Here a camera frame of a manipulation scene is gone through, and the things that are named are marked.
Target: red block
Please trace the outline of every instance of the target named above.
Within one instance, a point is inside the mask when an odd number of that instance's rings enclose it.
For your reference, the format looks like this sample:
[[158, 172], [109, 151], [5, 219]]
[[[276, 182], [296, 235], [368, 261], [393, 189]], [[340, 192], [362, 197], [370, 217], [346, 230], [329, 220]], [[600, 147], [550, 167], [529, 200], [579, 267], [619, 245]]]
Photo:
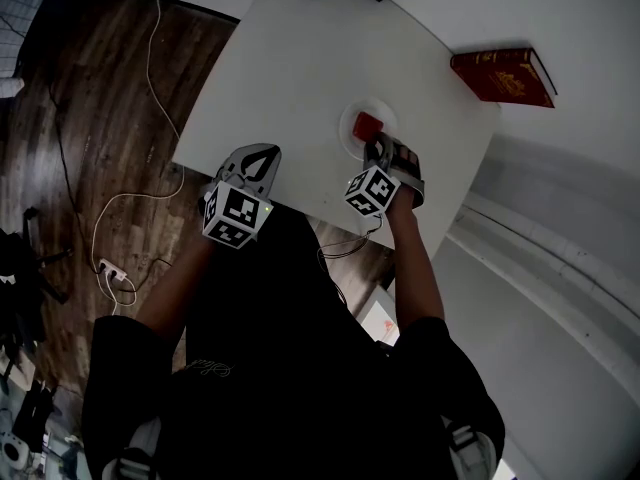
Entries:
[[382, 131], [384, 123], [366, 112], [360, 112], [353, 125], [353, 135], [364, 142], [375, 142], [375, 134]]

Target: white plate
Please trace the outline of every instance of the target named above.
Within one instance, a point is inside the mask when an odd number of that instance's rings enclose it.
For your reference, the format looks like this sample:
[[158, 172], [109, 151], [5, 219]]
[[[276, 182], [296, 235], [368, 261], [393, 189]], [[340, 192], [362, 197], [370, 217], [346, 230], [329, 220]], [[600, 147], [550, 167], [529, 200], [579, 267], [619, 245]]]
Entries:
[[398, 135], [398, 120], [391, 107], [378, 98], [369, 97], [351, 103], [344, 109], [338, 123], [338, 138], [342, 147], [356, 160], [364, 159], [364, 142], [353, 135], [353, 125], [360, 112], [366, 112], [384, 123], [382, 131], [391, 137]]

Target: black t-shirt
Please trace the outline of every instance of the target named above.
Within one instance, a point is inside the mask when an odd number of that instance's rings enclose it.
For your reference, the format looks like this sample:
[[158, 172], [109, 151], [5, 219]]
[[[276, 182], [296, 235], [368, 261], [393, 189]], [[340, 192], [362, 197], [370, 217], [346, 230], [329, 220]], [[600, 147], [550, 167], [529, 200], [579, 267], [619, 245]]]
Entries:
[[162, 478], [229, 476], [231, 465], [234, 476], [356, 467], [452, 478], [441, 414], [473, 423], [501, 455], [500, 416], [444, 322], [415, 322], [389, 358], [351, 333], [350, 344], [252, 349], [248, 363], [204, 356], [171, 375], [171, 350], [151, 330], [99, 319], [83, 415], [93, 477], [154, 416]]
[[163, 480], [383, 469], [447, 479], [441, 416], [489, 435], [499, 458], [500, 414], [445, 323], [414, 322], [387, 356], [319, 268], [304, 216], [275, 213], [258, 244], [216, 252], [184, 370], [171, 375], [173, 350], [139, 322], [96, 321], [83, 411], [93, 477], [157, 416]]

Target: chair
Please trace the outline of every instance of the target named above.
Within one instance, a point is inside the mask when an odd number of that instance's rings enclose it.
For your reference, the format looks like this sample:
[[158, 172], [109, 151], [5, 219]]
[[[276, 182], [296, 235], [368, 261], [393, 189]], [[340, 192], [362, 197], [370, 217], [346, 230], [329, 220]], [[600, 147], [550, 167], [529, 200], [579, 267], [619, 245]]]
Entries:
[[[34, 342], [45, 340], [40, 307], [43, 291], [56, 302], [64, 304], [68, 296], [59, 293], [40, 272], [73, 253], [71, 248], [39, 258], [31, 248], [29, 221], [38, 214], [29, 208], [22, 218], [22, 236], [7, 235], [0, 229], [0, 345], [24, 347], [28, 355], [35, 354]], [[7, 354], [16, 347], [5, 346]]]

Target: red object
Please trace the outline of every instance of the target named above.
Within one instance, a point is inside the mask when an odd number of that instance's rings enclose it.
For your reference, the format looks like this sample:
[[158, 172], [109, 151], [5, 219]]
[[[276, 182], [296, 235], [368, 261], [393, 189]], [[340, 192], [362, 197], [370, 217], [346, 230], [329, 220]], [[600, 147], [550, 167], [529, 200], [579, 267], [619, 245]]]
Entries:
[[382, 131], [384, 123], [366, 112], [360, 112], [353, 125], [353, 135], [364, 142], [375, 142], [375, 134]]
[[454, 55], [451, 68], [482, 101], [554, 108], [557, 92], [533, 48]]

